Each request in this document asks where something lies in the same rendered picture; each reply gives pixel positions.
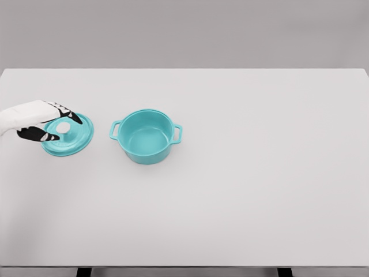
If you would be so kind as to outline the turquoise pot lid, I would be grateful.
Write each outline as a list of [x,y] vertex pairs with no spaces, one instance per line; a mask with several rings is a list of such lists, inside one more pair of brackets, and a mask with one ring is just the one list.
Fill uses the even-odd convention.
[[59,136],[59,140],[45,141],[42,148],[54,156],[69,156],[83,150],[91,141],[94,133],[92,121],[83,114],[76,113],[82,124],[69,117],[63,117],[48,122],[44,130]]

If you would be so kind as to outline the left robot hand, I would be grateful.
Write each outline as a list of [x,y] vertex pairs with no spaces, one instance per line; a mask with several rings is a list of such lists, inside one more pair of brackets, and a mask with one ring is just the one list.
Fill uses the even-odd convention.
[[34,100],[0,111],[0,136],[15,130],[18,137],[26,140],[44,142],[57,141],[60,137],[38,127],[59,118],[70,118],[82,124],[79,116],[69,108],[45,100]]

